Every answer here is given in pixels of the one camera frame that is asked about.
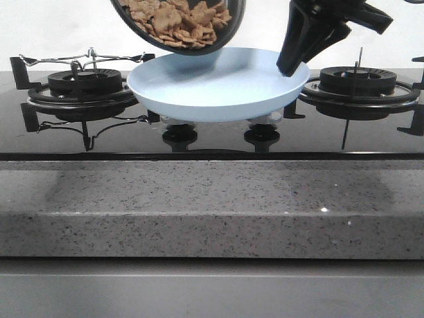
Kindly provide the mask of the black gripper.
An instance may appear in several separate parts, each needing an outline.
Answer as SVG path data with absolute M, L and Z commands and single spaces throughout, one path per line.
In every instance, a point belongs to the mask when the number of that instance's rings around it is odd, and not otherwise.
M 366 1 L 290 1 L 279 71 L 292 75 L 302 62 L 344 40 L 351 32 L 349 21 L 382 34 L 393 19 Z

